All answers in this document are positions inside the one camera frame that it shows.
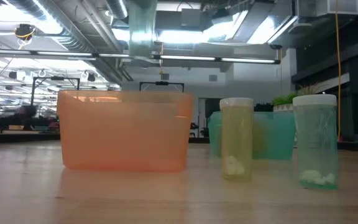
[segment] ceiling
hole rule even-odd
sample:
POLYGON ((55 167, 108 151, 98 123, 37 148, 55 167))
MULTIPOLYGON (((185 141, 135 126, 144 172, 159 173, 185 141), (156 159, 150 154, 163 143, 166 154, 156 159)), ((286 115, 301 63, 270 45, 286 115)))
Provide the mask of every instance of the ceiling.
MULTIPOLYGON (((111 12, 106 7, 106 0, 0 0, 1 2, 0 49, 99 53, 128 51, 128 17, 113 19, 111 22, 111 12), (19 40, 14 35, 14 29, 19 24, 32 24, 37 28, 30 41, 19 40)), ((313 4, 310 6, 310 2, 316 0, 300 0, 301 10, 297 10, 297 5, 292 0, 159 1, 155 30, 153 30, 155 34, 153 39, 156 42, 152 46, 152 51, 157 54, 163 52, 165 55, 278 59, 277 51, 266 43, 280 31, 282 31, 281 35, 272 40, 271 44, 282 45, 284 49, 313 44, 334 32, 333 15, 317 15, 316 7, 313 7, 313 4), (217 16, 218 9, 224 8, 228 16, 218 19, 225 18, 227 21, 213 24, 214 20, 211 18, 217 16), (186 17, 183 17, 194 13, 198 13, 201 18, 196 28, 190 27, 188 22, 184 23, 186 17), (296 22, 289 24, 290 20, 296 19, 295 16, 298 16, 296 22), (303 32, 296 34, 289 32, 294 24, 298 23, 312 25, 303 32)), ((347 24, 354 16, 340 15, 339 25, 347 24)), ((32 77, 39 75, 40 72, 45 72, 46 77, 60 75, 80 78, 83 88, 92 86, 93 89, 106 90, 109 86, 142 80, 144 77, 142 74, 157 75, 158 71, 164 68, 173 71, 170 74, 172 80, 199 83, 202 82, 200 80, 205 79, 194 78, 191 72, 185 72, 188 75, 181 75, 183 73, 181 71, 193 71, 205 75, 214 73, 219 76, 231 66, 231 63, 224 62, 184 60, 145 61, 114 58, 97 58, 95 61, 81 60, 81 58, 53 60, 37 58, 34 55, 31 55, 31 58, 15 58, 12 61, 11 59, 0 56, 0 92, 3 93, 16 93, 15 91, 29 93, 30 88, 23 84, 31 84, 32 77), (11 71, 20 73, 22 79, 9 78, 11 71), (94 82, 87 80, 90 73, 95 74, 94 82), (15 84, 14 91, 7 90, 7 84, 15 84)), ((37 93, 51 94, 47 85, 58 89, 72 86, 69 81, 58 83, 49 80, 45 83, 45 86, 40 85, 37 93)), ((5 98, 15 97, 15 95, 5 96, 5 98)))

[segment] wooden tabletop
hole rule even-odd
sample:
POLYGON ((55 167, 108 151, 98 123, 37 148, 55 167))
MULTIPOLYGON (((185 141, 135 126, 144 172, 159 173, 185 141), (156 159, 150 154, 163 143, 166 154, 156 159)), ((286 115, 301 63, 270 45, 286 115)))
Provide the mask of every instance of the wooden tabletop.
POLYGON ((162 174, 67 170, 58 141, 0 144, 0 223, 358 223, 358 152, 340 151, 339 190, 308 190, 292 161, 228 182, 208 147, 162 174))

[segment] wall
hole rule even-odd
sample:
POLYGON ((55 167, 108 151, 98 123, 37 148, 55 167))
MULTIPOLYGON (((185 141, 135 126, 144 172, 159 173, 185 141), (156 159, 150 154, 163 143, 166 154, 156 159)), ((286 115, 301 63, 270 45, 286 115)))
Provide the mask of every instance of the wall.
MULTIPOLYGON (((127 67, 127 71, 135 81, 123 83, 122 90, 139 91, 139 82, 160 81, 159 68, 127 67)), ((169 67, 163 71, 170 74, 169 82, 185 83, 185 92, 194 96, 193 122, 198 123, 200 98, 248 97, 256 104, 269 103, 274 96, 288 94, 294 89, 290 77, 296 73, 296 54, 288 49, 281 65, 235 63, 226 73, 218 68, 169 67), (209 82, 209 75, 218 75, 218 81, 209 82)), ((178 91, 172 86, 155 85, 147 90, 178 91)))

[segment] person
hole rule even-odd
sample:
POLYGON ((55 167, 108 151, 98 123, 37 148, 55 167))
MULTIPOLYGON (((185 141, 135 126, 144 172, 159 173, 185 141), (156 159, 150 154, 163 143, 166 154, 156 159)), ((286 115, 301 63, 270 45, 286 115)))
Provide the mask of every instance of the person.
POLYGON ((31 105, 23 105, 14 115, 0 118, 0 129, 7 129, 9 125, 23 125, 23 130, 33 130, 33 117, 37 114, 37 108, 31 105))

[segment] yellow cable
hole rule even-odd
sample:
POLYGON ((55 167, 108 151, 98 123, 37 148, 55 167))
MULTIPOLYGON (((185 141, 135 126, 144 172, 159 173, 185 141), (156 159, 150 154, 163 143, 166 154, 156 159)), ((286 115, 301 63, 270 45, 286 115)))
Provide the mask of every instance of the yellow cable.
POLYGON ((34 32, 35 32, 35 28, 32 29, 31 33, 26 34, 26 35, 16 35, 16 29, 15 29, 15 31, 14 31, 15 36, 18 37, 18 38, 28 37, 28 36, 32 35, 34 32))
POLYGON ((338 141, 341 137, 341 50, 339 48, 338 0, 335 2, 336 50, 338 56, 338 141))
POLYGON ((29 36, 25 37, 25 40, 23 41, 23 43, 20 45, 19 50, 22 50, 22 48, 25 46, 25 42, 26 40, 29 38, 29 36))

